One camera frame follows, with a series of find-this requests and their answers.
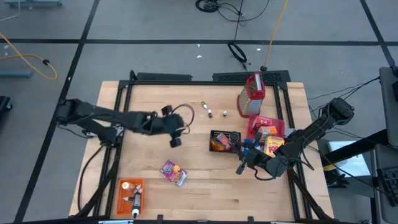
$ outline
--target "yellow cable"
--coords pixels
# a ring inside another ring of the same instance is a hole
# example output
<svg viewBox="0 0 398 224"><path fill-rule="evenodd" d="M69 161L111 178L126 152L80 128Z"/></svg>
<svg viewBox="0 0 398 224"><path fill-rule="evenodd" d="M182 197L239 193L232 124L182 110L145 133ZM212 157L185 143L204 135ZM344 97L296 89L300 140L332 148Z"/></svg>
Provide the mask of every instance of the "yellow cable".
<svg viewBox="0 0 398 224"><path fill-rule="evenodd" d="M39 71L39 69L37 69L36 67L34 67L31 63L29 63L29 62L24 58L24 56L26 56L26 57L35 57L35 58L37 58L37 59L40 59L41 61L44 60L43 58L41 58L41 57L39 57L39 56L37 56L37 55L32 55L32 54L21 54L21 53L19 53L19 51L13 46L13 44L5 37L2 33L0 33L0 37L2 37L2 38L15 50L15 52L17 52L17 55L11 55L11 56L7 56L7 57L0 57L0 60L1 60L1 59L14 58L14 57L20 57L21 59L23 59L23 60L26 62L26 64L28 64L31 68L33 68L33 70L35 70L37 73L41 74L43 77L45 77L45 78L47 78L47 79L49 79L49 80L56 80L56 79L58 78L58 73L57 73L57 71L55 70L55 68L54 68L50 63L48 63L48 64L46 64L46 65L48 65L48 66L52 69L52 71L53 71L54 74L55 74L54 77L48 77L48 76L44 75L41 71Z"/></svg>
<svg viewBox="0 0 398 224"><path fill-rule="evenodd" d="M285 0L285 4L284 4L284 6L283 6L283 8L282 8L282 11L281 11L280 14L279 14L278 22L276 23L276 26L275 26L275 28L274 28L274 31L272 32L271 40L269 41L268 51L267 51L267 57L266 57L266 62L264 63L264 66L265 66L265 67L267 66L268 58L269 58L269 53L271 52L272 41L274 40L274 36L275 36L276 30L278 29L280 20L282 19L282 15L284 14L284 11L285 11L285 8L286 8L286 5L287 5L287 1L288 1L288 0Z"/></svg>

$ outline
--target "cable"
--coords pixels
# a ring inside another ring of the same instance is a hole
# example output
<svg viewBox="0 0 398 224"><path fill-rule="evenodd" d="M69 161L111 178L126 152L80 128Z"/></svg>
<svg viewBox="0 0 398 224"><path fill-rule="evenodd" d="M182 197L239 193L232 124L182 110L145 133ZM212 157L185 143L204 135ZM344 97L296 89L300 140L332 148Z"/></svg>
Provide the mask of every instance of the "cable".
<svg viewBox="0 0 398 224"><path fill-rule="evenodd" d="M200 3L201 3L202 1L205 3L205 4L203 5L203 7L200 6ZM244 18L243 14L242 14L242 11L241 11L241 10L238 10L235 6L233 6L233 5L230 4L230 3L220 3L220 4L219 4L219 3L217 2L217 0L197 0L196 3L195 3L197 9L201 10L202 12L216 12L216 11L218 11L218 13L219 13L224 19L226 19L227 21L230 21L230 22L247 22L247 21L252 21L252 20L254 20L254 19L257 19L258 17L260 17L260 16L265 12L265 10L267 9L268 4L269 4L269 0L267 1L266 6L265 6L264 9L260 12L260 14L254 16L253 18L246 19L246 18ZM224 5L231 6L233 9L230 9L230 8L228 8L228 7L225 7ZM244 19L243 19L243 20L240 20L240 19L238 19L238 20L228 19L226 16L224 16L224 15L220 12L220 9L222 9L222 8L225 8L225 9L227 9L227 10L230 10L231 12L235 13L235 14L238 15L238 16L243 17Z"/></svg>
<svg viewBox="0 0 398 224"><path fill-rule="evenodd" d="M279 14L278 22L275 25L274 31L272 31L272 36L271 36L271 40L269 41L268 50L267 50L267 57L266 57L266 62L264 62L264 67L267 67L269 54L271 52L272 41L274 41L274 36L275 36L276 30L278 29L280 20L282 19L282 15L284 14L284 11L285 11L285 8L286 8L286 5L287 5L288 1L289 0L285 0L284 6L283 6L283 8L282 8L282 10L281 10L281 12Z"/></svg>
<svg viewBox="0 0 398 224"><path fill-rule="evenodd" d="M229 4L229 3L221 3L220 6L222 6L222 5L224 5L224 4L231 5L231 4ZM247 22L247 21L252 21L253 19L257 19L258 17L260 17L260 16L266 11L268 4L269 4L269 0L267 1L266 6L265 6L264 9L260 12L260 14L254 16L253 18L250 18L250 19L243 19L243 20L240 20L240 22ZM224 15L222 15L222 13L220 12L220 9L217 9L217 11L218 11L218 13L219 13L222 17L224 17L224 19L226 19L226 20L228 20L228 21L231 21L231 22L238 22L237 20L228 19L227 17L225 17ZM242 12L241 12L241 11L238 11L236 14L237 14L237 15L239 15L239 14L241 15Z"/></svg>
<svg viewBox="0 0 398 224"><path fill-rule="evenodd" d="M297 161L297 162L299 162L299 163L301 163L301 164L307 166L310 170L314 171L313 166L311 166L311 164L310 164L308 161L307 161L307 162L304 162L304 161L302 161L301 159L297 159L297 158L286 158L286 159L284 159L284 160L285 160L285 161L289 161L289 160Z"/></svg>
<svg viewBox="0 0 398 224"><path fill-rule="evenodd" d="M110 118L112 118L112 116L111 116L111 114L91 114L91 115L87 115L87 116L84 116L84 117L82 117L82 118L79 118L79 119L76 119L76 120L74 120L74 121L71 121L71 122L67 122L67 123L62 123L63 125L64 124L77 124L77 123L79 123L80 121L84 121L84 120L86 120L86 119L88 119L88 118L95 118L95 117L99 117L99 116L109 116Z"/></svg>
<svg viewBox="0 0 398 224"><path fill-rule="evenodd" d="M172 114L173 114L177 109L179 109L179 108L181 108L181 107L183 107L183 106L189 108L189 109L192 111L192 118L191 118L191 121L187 124L187 126L189 127L189 126L193 123L193 119L195 119L195 110L193 109L193 107L192 107L191 105L186 104L186 103L181 104L181 105L178 105L176 108L174 108L174 110L172 110Z"/></svg>
<svg viewBox="0 0 398 224"><path fill-rule="evenodd" d="M21 13L21 0L18 0L18 13L15 14L15 15L13 15L13 16L10 16L10 17L0 19L0 22L6 21L6 20L8 20L8 19L15 18L15 17L18 17L20 13Z"/></svg>
<svg viewBox="0 0 398 224"><path fill-rule="evenodd" d="M81 198L81 186L83 185L83 176L88 167L88 164L94 159L94 157L96 155L98 155L98 153L100 153L102 148L103 148L103 146L99 147L99 149L97 149L97 151L94 152L94 154L87 160L85 166L83 167L83 170L81 170L80 180L79 180L79 188L78 188L78 192L77 192L77 208L79 209L79 212L81 212L80 198Z"/></svg>
<svg viewBox="0 0 398 224"><path fill-rule="evenodd" d="M307 147L310 147L310 148L316 150L316 151L319 153L319 155L321 155L328 163L330 163L331 165L334 165L334 166L336 167L336 169L338 169L338 170L344 172L345 174L349 175L350 177L352 177L352 178L358 180L359 182L361 182L361 183L363 183L363 184L368 185L369 187L373 188L374 190L377 190L378 192L380 192L380 193L382 193L382 194L384 194L384 195L386 195L386 196L388 196L388 197L395 198L395 195L391 195L391 194L389 194L389 193L387 193L387 192L385 192L385 191L383 191L383 190L380 190L380 189L378 189L377 187L375 187L375 186L373 186L373 185L371 185L371 184L368 184L368 183L366 183L365 181L363 181L363 180L361 180L361 179L355 177L354 175L350 174L349 172L347 172L347 171L345 171L345 170L339 168L337 165L335 165L334 163L330 162L330 160L324 155L324 153L322 153L322 152L319 151L318 149L316 149L316 148L314 148L314 147L312 147L312 146L307 146Z"/></svg>
<svg viewBox="0 0 398 224"><path fill-rule="evenodd" d="M311 113L313 114L314 117L317 117L317 115L315 114L314 110L312 109L312 107L310 105L308 105L308 107L310 108Z"/></svg>
<svg viewBox="0 0 398 224"><path fill-rule="evenodd" d="M243 0L241 0L241 7L239 8L239 16L238 16L238 21L236 23L236 29L235 29L235 36L234 36L234 40L230 43L227 44L229 51L231 51L231 53L234 55L234 58L236 58L236 60L238 60L239 62L242 63L242 66L245 70L248 69L248 67L246 66L246 62L248 61L248 58L246 57L246 55L244 54L243 50L238 47L235 44L235 40L236 40L236 35L238 34L238 27L239 27L239 22L241 19L241 11L242 11L242 6L243 6ZM234 47L240 54L242 57L240 57L233 49L232 47Z"/></svg>
<svg viewBox="0 0 398 224"><path fill-rule="evenodd" d="M372 79L372 80L370 80L370 81L367 81L366 83L357 84L357 85L355 85L355 86L351 86L351 87L345 88L344 90L339 90L339 91L336 91L336 92L333 92L333 93L329 93L329 94L325 94L325 95L320 95L320 96L317 96L317 97L314 97L314 98L309 98L308 100L313 100L313 99L316 99L316 98L319 98L319 97L322 97L322 96L328 96L328 95L331 95L331 94L334 94L334 93L339 93L339 92L345 91L345 90L347 90L347 89L353 88L352 90L348 91L347 93L344 93L344 94L342 94L342 95L340 95L340 96L337 97L337 98L341 98L341 97L343 97L343 96L345 96L345 95L348 94L348 96L346 96L346 97L344 98L344 100L346 100L348 97L350 97L350 96L351 96L352 94L354 94L356 91L358 91L360 88L362 88L362 87L366 86L367 84L369 84L369 83L371 83L371 82L373 82L373 81L375 81L375 80L378 80L378 79L380 79L380 77L374 78L374 79ZM317 108L315 108L315 110L313 110L313 109L311 108L311 106L309 105L309 107L310 107L310 112L311 112L311 113L314 113L314 111L320 109L322 106L325 106L325 105L320 105L320 106L318 106Z"/></svg>
<svg viewBox="0 0 398 224"><path fill-rule="evenodd" d="M57 71L54 69L54 67L50 64L50 61L48 61L47 59L43 59L37 55L31 55L31 54L27 54L25 56L29 56L29 57L35 57L40 59L45 65L48 65L54 72L55 76L54 77L48 77L46 75L44 75L41 71L39 71L36 67L34 67L30 62L28 62L25 58L24 55L22 55L21 53L19 53L18 49L16 49L16 47L13 46L13 44L7 39L7 37L5 37L2 33L0 33L0 36L15 50L15 52L17 52L17 55L11 55L11 56L7 56L7 57L3 57L0 59L7 59L7 58L13 58L13 57L20 57L21 59L23 59L23 61L26 62L26 64L28 64L33 70L35 70L37 73L41 74L43 77L45 77L46 79L49 80L56 80L58 78L58 73Z"/></svg>
<svg viewBox="0 0 398 224"><path fill-rule="evenodd" d="M326 119L326 121L323 123L323 125L321 125L320 127L318 127L318 130L321 129L321 128L323 128L323 127L329 122L329 119L330 119L329 107L330 107L330 105L328 105L328 109L326 110L326 112L328 113L327 119ZM310 138L310 137L313 136L314 134L315 134L315 132L312 133L311 135L309 135L308 138ZM310 168L311 170L314 170L313 166L311 165L310 161L308 161L308 159L307 159L307 157L306 157L306 155L305 155L305 152L304 152L304 145L305 145L305 143L308 141L308 138L304 139L304 141L303 141L301 154L303 154L304 160L305 160L305 162L307 162L307 164L308 164L308 168Z"/></svg>
<svg viewBox="0 0 398 224"><path fill-rule="evenodd" d="M356 91L358 91L360 88L362 88L362 87L366 86L367 84L373 82L374 80L378 80L378 79L380 79L380 77L374 78L374 79L372 79L372 80L366 82L365 84L361 85L360 87L358 87L357 89L355 89L354 91L352 91L348 96L346 96L346 97L344 98L344 100L346 100L348 97L350 97L350 96L351 96L352 94L354 94Z"/></svg>
<svg viewBox="0 0 398 224"><path fill-rule="evenodd" d="M355 88L355 87L360 86L360 85L363 85L363 84L364 84L364 83L361 83L361 84L357 84L357 85L355 85L355 86L347 87L347 88L345 88L344 90L338 90L338 91L334 91L334 92L331 92L331 93L319 95L319 96L316 96L316 97L313 97L313 98L307 98L307 100L314 100L314 99L321 98L321 97L324 97L324 96L329 96L329 95L332 95L332 94L335 94L335 93L340 93L340 92L342 92L342 91L349 90L350 88Z"/></svg>
<svg viewBox="0 0 398 224"><path fill-rule="evenodd" d="M81 134L77 134L76 132L72 131L72 130L69 129L69 128L61 127L59 124L57 125L57 127L58 127L59 129L69 131L70 133L72 133L72 134L74 134L74 135L76 135L76 136L78 136L78 137L81 137L81 138L84 138L84 139L89 139L89 137L83 136L83 135L81 135Z"/></svg>

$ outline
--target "marker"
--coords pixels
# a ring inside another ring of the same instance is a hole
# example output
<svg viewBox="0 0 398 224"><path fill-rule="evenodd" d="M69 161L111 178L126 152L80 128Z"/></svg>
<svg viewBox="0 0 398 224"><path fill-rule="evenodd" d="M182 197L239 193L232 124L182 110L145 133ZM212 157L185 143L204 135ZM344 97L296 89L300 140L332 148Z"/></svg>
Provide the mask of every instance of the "marker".
<svg viewBox="0 0 398 224"><path fill-rule="evenodd" d="M133 197L124 197L123 198L125 201L127 201L127 202L133 202L134 201L134 198Z"/></svg>
<svg viewBox="0 0 398 224"><path fill-rule="evenodd" d="M134 204L132 206L132 212L131 212L131 215L134 218L137 218L137 216L139 215L140 207L141 207L141 193L140 190L138 190L136 195L134 196Z"/></svg>

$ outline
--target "black cable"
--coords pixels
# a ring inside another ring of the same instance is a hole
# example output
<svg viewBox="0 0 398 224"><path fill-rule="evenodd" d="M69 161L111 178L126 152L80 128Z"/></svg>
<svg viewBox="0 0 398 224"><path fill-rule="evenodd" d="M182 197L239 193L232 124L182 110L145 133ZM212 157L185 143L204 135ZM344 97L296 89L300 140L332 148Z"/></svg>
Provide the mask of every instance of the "black cable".
<svg viewBox="0 0 398 224"><path fill-rule="evenodd" d="M256 171L256 172L254 173L254 177L255 177L257 180L269 181L269 180L275 180L275 179L276 179L276 177L260 178L260 177L257 176L257 173L258 173L259 171L258 171L256 168L254 168L254 167L253 167L253 169Z"/></svg>
<svg viewBox="0 0 398 224"><path fill-rule="evenodd" d="M260 12L260 14L258 14L258 15L256 15L256 16L254 16L253 18L250 18L250 19L243 19L243 20L233 20L233 19L228 19L227 17L225 17L221 12L220 12L220 9L217 9L217 11L218 11L218 13L222 16L222 17L224 17L224 19L226 19L226 20L228 20L228 21L231 21L231 22L247 22L247 21L252 21L253 19L257 19L258 17L260 17L265 11L266 11L266 9L267 9L267 6L268 6L268 4L269 4L269 0L267 1L267 4L266 4L266 6L264 7L264 9ZM238 15L241 15L242 14L242 11L241 10L239 10L238 11L238 13L237 13Z"/></svg>
<svg viewBox="0 0 398 224"><path fill-rule="evenodd" d="M364 83L361 83L361 84L357 84L357 85L355 85L355 86L347 87L347 88L345 88L345 89L343 89L343 90L338 90L338 91L334 91L334 92L331 92L331 93L322 94L322 95L319 95L319 96L316 96L316 97L313 97L313 98L307 98L307 100L315 100L315 99L318 99L318 98L321 98L321 97L324 97L324 96L329 96L329 95L332 95L332 94L335 94L335 93L340 93L340 92L342 92L342 91L349 90L349 89L351 89L351 88L355 88L355 87L358 87L358 86L363 85L363 84L364 84Z"/></svg>
<svg viewBox="0 0 398 224"><path fill-rule="evenodd" d="M353 88L352 90L348 91L347 93L344 93L344 94L342 94L342 95L340 95L340 96L337 97L337 98L341 98L341 97L343 97L343 96L349 94L347 97L344 98L344 100L345 100L345 99L347 99L348 97L350 97L352 94L354 94L356 91L358 91L360 88L362 88L362 87L366 86L367 84L369 84L369 83L371 83L371 82L373 82L373 81L375 81L375 80L378 80L378 79L380 79L380 77L374 78L374 79L372 79L372 80L370 80L370 81L368 81L368 82L366 82L366 83L357 84L357 85L355 85L355 86L351 86L351 87L345 88L344 90L339 90L339 91L336 91L336 92L333 92L333 93L329 93L329 94L325 94L325 95L320 95L320 96L317 96L317 97L314 97L314 98L308 98L308 100L313 100L313 99L316 99L316 98L319 98L319 97L322 97L322 96L328 96L328 95L331 95L331 94L334 94L334 93L339 93L339 92L345 91L345 90L347 90L347 89ZM314 111L316 111L316 110L318 110L318 109L321 108L322 106L325 106L325 105L320 105L320 106L318 106L317 108L315 108L315 110L312 110L311 107L310 107L311 113L314 112Z"/></svg>
<svg viewBox="0 0 398 224"><path fill-rule="evenodd" d="M177 109L179 109L179 108L181 108L181 107L183 107L183 106L189 108L189 109L192 111L192 118L191 118L191 121L187 124L187 126L190 126L190 125L193 123L193 119L195 119L195 110L193 109L193 107L192 107L191 105L186 104L186 103L183 103L183 104L181 104L181 105L178 105L176 108L174 108L174 110L172 110L172 114L173 114Z"/></svg>
<svg viewBox="0 0 398 224"><path fill-rule="evenodd" d="M286 159L284 159L284 160L285 160L285 161L289 161L289 160L297 161L297 162L299 162L299 163L301 163L301 164L307 166L310 170L312 170L312 171L315 170L315 169L313 168L313 166L311 166L311 164L308 162L308 160L307 160L307 162L304 162L304 161L302 161L301 159L297 159L297 158L286 158Z"/></svg>
<svg viewBox="0 0 398 224"><path fill-rule="evenodd" d="M328 117L327 117L326 121L323 123L323 125L321 125L318 129L323 128L323 127L327 124L327 122L329 122L329 119L330 119L329 107L330 107L330 105L328 105L328 109L326 110L326 112L328 113ZM307 162L307 164L308 164L308 168L310 168L311 170L314 170L314 169L313 169L313 166L311 165L310 161L308 161L308 159L307 159L307 157L306 157L306 155L305 155L305 152L304 152L304 145L305 145L306 142L307 142L307 139L305 139L305 140L303 141L301 154L303 154L304 160L305 160L305 162Z"/></svg>
<svg viewBox="0 0 398 224"><path fill-rule="evenodd" d="M241 0L241 6L239 8L239 12L242 11L242 6L243 6L243 0ZM236 60L241 62L243 68L245 70L247 70L248 67L246 66L246 62L248 61L248 58L246 57L246 54L244 54L243 50L235 44L236 35L238 34L238 27L239 27L240 19L241 19L241 13L239 13L239 15L238 15L238 21L236 23L234 40L232 42L228 43L227 46L229 48L229 51L231 51L231 53L234 55L234 58L236 58ZM241 57L234 51L234 49L232 47L234 47L241 54Z"/></svg>
<svg viewBox="0 0 398 224"><path fill-rule="evenodd" d="M360 88L362 88L362 87L366 86L367 84L369 84L369 83L371 83L371 82L373 82L373 81L375 81L375 80L378 80L378 79L380 79L380 77L374 78L374 79L372 79L372 80L370 80L370 81L364 83L363 85L361 85L360 87L358 87L357 89L355 89L354 91L352 91L348 96L346 96L346 97L344 98L344 100L346 100L348 97L350 97L350 96L351 96L352 94L354 94L356 91L358 91Z"/></svg>
<svg viewBox="0 0 398 224"><path fill-rule="evenodd" d="M311 113L313 114L313 116L315 118L317 118L317 115L315 114L314 110L312 109L312 107L310 105L308 105L308 107L310 108Z"/></svg>
<svg viewBox="0 0 398 224"><path fill-rule="evenodd" d="M203 7L200 7L200 3L202 1L205 4L203 5ZM202 12L216 12L219 8L217 0L197 0L195 6Z"/></svg>
<svg viewBox="0 0 398 224"><path fill-rule="evenodd" d="M83 170L81 170L79 188L77 192L77 208L79 209L79 212L81 212L80 197L81 197L81 186L83 185L83 176L85 174L88 164L94 159L96 155L98 155L98 153L100 153L102 148L103 146L99 147L99 149L97 149L97 151L94 152L94 154L87 160L85 166L83 167Z"/></svg>
<svg viewBox="0 0 398 224"><path fill-rule="evenodd" d="M387 193L387 192L385 192L385 191L383 191L383 190L380 190L380 189L378 189L377 187L375 187L375 186L373 186L373 185L371 185L371 184L368 184L368 183L366 183L365 181L363 181L363 180L361 180L361 179L355 177L354 175L350 174L349 172L347 172L347 171L345 171L345 170L339 168L336 164L330 162L330 160L324 155L324 153L322 153L322 152L319 151L318 149L316 149L316 148L314 148L314 147L312 147L312 146L308 146L308 147L311 147L312 149L316 150L316 151L319 153L319 155L321 155L328 163L334 165L334 167L336 167L336 169L338 169L338 170L344 172L345 174L348 174L350 177L352 177L352 178L354 178L354 179L360 181L360 182L363 183L363 184L368 185L369 187L373 188L374 190L377 190L378 192L380 192L380 193L382 193L382 194L384 194L384 195L386 195L386 196L388 196L388 197L395 198L395 195L391 195L391 194L389 194L389 193Z"/></svg>
<svg viewBox="0 0 398 224"><path fill-rule="evenodd" d="M74 135L76 135L76 136L78 136L78 137L81 137L81 138L84 138L84 139L89 139L89 137L87 137L87 136L84 136L84 135L81 135L81 134L78 134L78 133L76 133L76 132L72 131L72 130L71 130L71 129L69 129L69 128L64 128L64 127L61 127L59 124L57 125L57 127L58 127L59 129L62 129L62 130L69 131L70 133L72 133L72 134L74 134Z"/></svg>
<svg viewBox="0 0 398 224"><path fill-rule="evenodd" d="M89 119L89 118L96 118L96 117L100 117L100 116L109 116L110 118L112 117L111 114L91 114L91 115L87 115L87 116L84 116L84 117L82 117L82 118L76 119L76 120L74 120L74 121L67 122L67 123L62 123L62 124L63 124L63 125L64 125L64 124L77 124L77 123L79 123L80 121L84 121L84 120Z"/></svg>

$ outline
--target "snack bag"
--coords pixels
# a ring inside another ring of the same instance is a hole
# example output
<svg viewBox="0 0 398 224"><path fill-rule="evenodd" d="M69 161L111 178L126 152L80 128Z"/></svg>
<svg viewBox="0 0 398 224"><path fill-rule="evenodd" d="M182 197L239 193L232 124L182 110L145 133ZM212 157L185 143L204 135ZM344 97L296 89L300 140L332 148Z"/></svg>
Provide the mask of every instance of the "snack bag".
<svg viewBox="0 0 398 224"><path fill-rule="evenodd" d="M185 169L181 169L170 159L166 161L160 173L177 186L181 186L188 176L188 172Z"/></svg>
<svg viewBox="0 0 398 224"><path fill-rule="evenodd" d="M281 137L277 136L268 136L266 137L265 145L264 145L264 153L268 156L275 157L274 152L278 150L278 148L285 143L285 140Z"/></svg>
<svg viewBox="0 0 398 224"><path fill-rule="evenodd" d="M250 132L252 134L256 134L261 126L270 126L270 125L272 125L272 120L270 118L257 116L253 121L253 125L251 127Z"/></svg>
<svg viewBox="0 0 398 224"><path fill-rule="evenodd" d="M223 133L217 136L217 140L219 140L219 142L221 142L225 146L225 151L229 151L232 149L231 142Z"/></svg>
<svg viewBox="0 0 398 224"><path fill-rule="evenodd" d="M259 131L261 134L270 134L272 136L277 136L278 130L276 130L275 126L262 126Z"/></svg>

